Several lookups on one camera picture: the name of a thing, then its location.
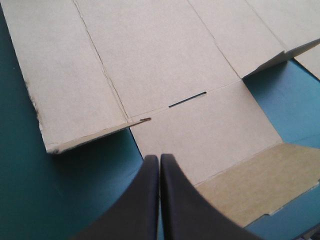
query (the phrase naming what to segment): cardboard panel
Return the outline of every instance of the cardboard panel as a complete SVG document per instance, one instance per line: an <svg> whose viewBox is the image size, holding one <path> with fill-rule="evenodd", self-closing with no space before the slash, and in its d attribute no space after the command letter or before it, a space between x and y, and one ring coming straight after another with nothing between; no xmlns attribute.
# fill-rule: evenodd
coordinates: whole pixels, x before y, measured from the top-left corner
<svg viewBox="0 0 320 240"><path fill-rule="evenodd" d="M190 2L241 78L285 50L245 0Z"/></svg>
<svg viewBox="0 0 320 240"><path fill-rule="evenodd" d="M131 130L143 156L174 154L192 184L282 141L240 79Z"/></svg>
<svg viewBox="0 0 320 240"><path fill-rule="evenodd" d="M129 117L236 79L188 1L77 3Z"/></svg>
<svg viewBox="0 0 320 240"><path fill-rule="evenodd" d="M287 51L320 38L320 1L246 1Z"/></svg>
<svg viewBox="0 0 320 240"><path fill-rule="evenodd" d="M319 169L320 149L281 143L196 188L219 211L246 226L317 185Z"/></svg>
<svg viewBox="0 0 320 240"><path fill-rule="evenodd" d="M320 79L320 45L296 56L295 59L308 69L310 73Z"/></svg>
<svg viewBox="0 0 320 240"><path fill-rule="evenodd" d="M48 151L128 123L72 1L1 5Z"/></svg>

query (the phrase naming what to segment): brown cardboard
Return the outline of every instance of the brown cardboard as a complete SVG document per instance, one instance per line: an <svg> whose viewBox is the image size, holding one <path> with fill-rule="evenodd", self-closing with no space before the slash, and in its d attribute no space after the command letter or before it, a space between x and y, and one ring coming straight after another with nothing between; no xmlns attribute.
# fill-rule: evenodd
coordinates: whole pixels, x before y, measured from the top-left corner
<svg viewBox="0 0 320 240"><path fill-rule="evenodd" d="M48 153L144 122L131 128L141 153L175 154L190 181L203 182L198 187L209 200L213 179L228 180L244 166L237 174L246 184L239 186L251 201L238 208L246 218L239 219L232 206L218 206L242 225L315 183L297 172L309 173L318 151L281 144L240 77L318 44L319 1L1 0L1 5ZM205 94L172 106L200 93ZM285 170L297 187L287 187L277 171L292 153L312 160L301 164L293 158ZM278 181L260 178L264 171ZM227 180L236 193L238 185ZM263 195L259 188L267 180L279 185L281 197ZM259 207L262 195L267 202Z"/></svg>
<svg viewBox="0 0 320 240"><path fill-rule="evenodd" d="M194 185L282 142L240 79L151 117L131 128L141 154L174 154Z"/></svg>
<svg viewBox="0 0 320 240"><path fill-rule="evenodd" d="M286 51L320 38L320 1L246 0Z"/></svg>
<svg viewBox="0 0 320 240"><path fill-rule="evenodd" d="M129 123L71 1L1 5L48 152Z"/></svg>
<svg viewBox="0 0 320 240"><path fill-rule="evenodd" d="M245 0L189 1L241 78L285 51Z"/></svg>
<svg viewBox="0 0 320 240"><path fill-rule="evenodd" d="M261 17L254 1L1 4L49 153L118 131L284 61L288 53L294 56L314 44L309 31L318 26L312 22L300 29L293 20L294 29L304 36L288 31L288 38L297 40L284 51L275 34L278 29L268 27L269 13ZM283 12L274 10L277 4L271 12L287 27L293 15L281 19ZM299 8L297 19L314 21L315 14L305 15L316 5L302 6L302 13Z"/></svg>
<svg viewBox="0 0 320 240"><path fill-rule="evenodd" d="M129 117L237 80L186 0L77 0Z"/></svg>
<svg viewBox="0 0 320 240"><path fill-rule="evenodd" d="M320 149L281 143L196 186L241 226L273 214L320 179Z"/></svg>

